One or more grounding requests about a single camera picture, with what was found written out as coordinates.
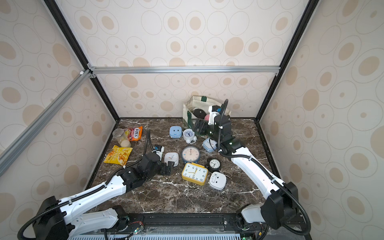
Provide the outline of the small black round clock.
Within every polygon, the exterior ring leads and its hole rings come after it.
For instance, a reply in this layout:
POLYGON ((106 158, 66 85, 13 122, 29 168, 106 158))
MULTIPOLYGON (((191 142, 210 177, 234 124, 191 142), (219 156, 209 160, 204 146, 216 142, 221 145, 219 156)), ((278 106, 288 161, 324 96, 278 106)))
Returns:
POLYGON ((216 158, 209 158, 205 164, 205 168, 207 168, 210 173, 220 172, 222 163, 216 158))

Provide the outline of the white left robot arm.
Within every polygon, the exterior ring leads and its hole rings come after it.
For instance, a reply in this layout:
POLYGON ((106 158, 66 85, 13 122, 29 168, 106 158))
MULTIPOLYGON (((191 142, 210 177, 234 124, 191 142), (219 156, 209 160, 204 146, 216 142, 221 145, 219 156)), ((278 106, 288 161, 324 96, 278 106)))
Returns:
POLYGON ((114 207, 92 214, 87 212, 141 187, 156 175, 170 175, 173 168, 174 164, 163 163, 156 153, 148 153, 133 164, 116 170, 95 187, 60 200, 49 197, 43 201, 37 215, 20 228, 17 238, 26 240, 24 232, 29 226, 33 227, 35 240, 67 240, 96 229, 113 228, 125 215, 122 208, 114 207))

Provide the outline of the blue round clock beige face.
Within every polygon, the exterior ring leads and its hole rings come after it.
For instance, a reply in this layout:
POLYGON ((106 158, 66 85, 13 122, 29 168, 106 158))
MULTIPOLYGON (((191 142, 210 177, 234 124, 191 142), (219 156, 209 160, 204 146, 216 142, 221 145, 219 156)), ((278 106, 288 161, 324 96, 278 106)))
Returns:
POLYGON ((200 150, 196 147, 188 146, 182 150, 181 157, 184 163, 197 164, 201 157, 200 150))

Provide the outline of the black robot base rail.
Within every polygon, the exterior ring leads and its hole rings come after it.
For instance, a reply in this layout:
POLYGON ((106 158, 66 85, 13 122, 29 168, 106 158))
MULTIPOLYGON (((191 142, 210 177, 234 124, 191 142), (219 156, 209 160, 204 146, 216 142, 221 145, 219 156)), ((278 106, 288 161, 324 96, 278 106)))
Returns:
POLYGON ((68 224, 69 237, 90 234, 103 240, 302 240, 285 228, 246 223, 237 213, 126 214, 113 209, 84 214, 68 224))

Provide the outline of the small white round clock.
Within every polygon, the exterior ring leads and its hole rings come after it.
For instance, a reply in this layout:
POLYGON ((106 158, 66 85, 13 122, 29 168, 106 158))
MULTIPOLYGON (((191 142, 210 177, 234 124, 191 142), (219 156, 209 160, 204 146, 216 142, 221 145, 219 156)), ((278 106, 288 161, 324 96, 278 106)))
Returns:
POLYGON ((195 132, 192 129, 185 129, 183 131, 183 139, 187 144, 194 144, 197 141, 195 132))

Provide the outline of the white square clock orange hands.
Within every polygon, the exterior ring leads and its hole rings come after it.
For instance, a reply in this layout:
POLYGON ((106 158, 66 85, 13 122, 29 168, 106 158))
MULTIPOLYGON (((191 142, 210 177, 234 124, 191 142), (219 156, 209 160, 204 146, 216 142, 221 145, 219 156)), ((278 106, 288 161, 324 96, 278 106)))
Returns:
POLYGON ((164 156, 164 163, 169 165, 169 163, 174 163, 174 167, 177 167, 179 164, 179 154, 176 152, 166 153, 164 156))

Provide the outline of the light blue square clock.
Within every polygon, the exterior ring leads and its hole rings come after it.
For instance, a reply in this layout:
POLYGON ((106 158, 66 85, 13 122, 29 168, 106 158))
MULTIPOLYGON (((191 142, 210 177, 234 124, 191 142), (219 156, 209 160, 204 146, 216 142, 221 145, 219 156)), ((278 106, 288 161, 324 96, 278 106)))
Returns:
POLYGON ((180 126, 171 126, 169 131, 169 136, 172 139, 179 139, 182 137, 183 130, 180 126))

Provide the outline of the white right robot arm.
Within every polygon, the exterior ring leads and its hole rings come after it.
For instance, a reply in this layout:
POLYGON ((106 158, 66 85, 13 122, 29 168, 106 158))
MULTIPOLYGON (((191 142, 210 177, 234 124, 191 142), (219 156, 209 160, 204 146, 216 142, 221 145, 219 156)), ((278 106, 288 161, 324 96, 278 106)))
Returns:
POLYGON ((253 223, 266 224, 272 229, 281 227, 293 234, 307 236, 312 228, 310 218, 298 200, 298 188, 292 182, 285 183, 266 169, 239 139, 233 136, 231 119, 217 115, 212 123, 194 119, 193 130, 203 133, 216 142, 218 153, 237 165, 258 187, 265 202, 247 205, 239 211, 240 228, 253 223))

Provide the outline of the black-backed white twin-bell clock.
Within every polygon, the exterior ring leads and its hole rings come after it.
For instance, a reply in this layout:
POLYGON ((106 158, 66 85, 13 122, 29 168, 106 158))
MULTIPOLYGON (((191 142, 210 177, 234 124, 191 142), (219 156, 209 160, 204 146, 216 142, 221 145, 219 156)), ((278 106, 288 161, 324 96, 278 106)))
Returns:
POLYGON ((203 119, 203 120, 205 119, 205 117, 207 115, 206 112, 202 109, 194 109, 193 114, 196 118, 203 119))

